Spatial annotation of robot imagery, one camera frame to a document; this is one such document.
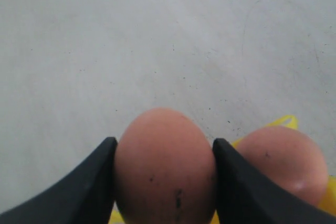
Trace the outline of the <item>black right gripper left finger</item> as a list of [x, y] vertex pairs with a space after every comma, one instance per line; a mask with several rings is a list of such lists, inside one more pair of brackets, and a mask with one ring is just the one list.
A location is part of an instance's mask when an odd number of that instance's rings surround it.
[[107, 137], [63, 179], [2, 213], [1, 223], [108, 223], [116, 146], [117, 140]]

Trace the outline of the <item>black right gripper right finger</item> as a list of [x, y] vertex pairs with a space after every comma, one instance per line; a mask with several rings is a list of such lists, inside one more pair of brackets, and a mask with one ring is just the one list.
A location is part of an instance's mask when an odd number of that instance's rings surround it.
[[219, 223], [335, 223], [335, 216], [277, 186], [223, 138], [213, 142]]

